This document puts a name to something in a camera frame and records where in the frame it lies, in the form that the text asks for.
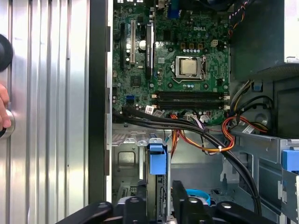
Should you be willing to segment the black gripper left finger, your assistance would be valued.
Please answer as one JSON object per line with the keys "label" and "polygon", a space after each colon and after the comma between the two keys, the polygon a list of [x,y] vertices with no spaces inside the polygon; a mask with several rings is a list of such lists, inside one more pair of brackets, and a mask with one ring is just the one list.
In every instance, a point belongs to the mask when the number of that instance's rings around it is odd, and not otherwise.
{"label": "black gripper left finger", "polygon": [[146,224],[146,188],[145,180],[140,180],[134,196],[121,198],[116,205],[110,202],[95,202],[85,206],[59,224]]}

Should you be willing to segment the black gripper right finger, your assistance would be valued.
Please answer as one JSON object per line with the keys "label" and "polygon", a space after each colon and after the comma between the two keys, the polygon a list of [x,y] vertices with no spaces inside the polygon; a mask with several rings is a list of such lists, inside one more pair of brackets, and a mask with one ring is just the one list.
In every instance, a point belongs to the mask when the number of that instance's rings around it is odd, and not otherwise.
{"label": "black gripper right finger", "polygon": [[178,224],[267,224],[260,216],[234,202],[223,201],[214,207],[189,197],[181,181],[172,182],[174,217]]}

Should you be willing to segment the person's hand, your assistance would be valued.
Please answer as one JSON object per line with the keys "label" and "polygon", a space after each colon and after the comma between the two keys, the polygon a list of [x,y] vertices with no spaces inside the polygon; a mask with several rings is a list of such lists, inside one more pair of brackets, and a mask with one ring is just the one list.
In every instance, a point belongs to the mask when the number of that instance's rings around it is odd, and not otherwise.
{"label": "person's hand", "polygon": [[9,103],[9,95],[6,87],[0,85],[0,130],[3,128],[9,128],[11,126],[11,120],[6,111],[6,106]]}

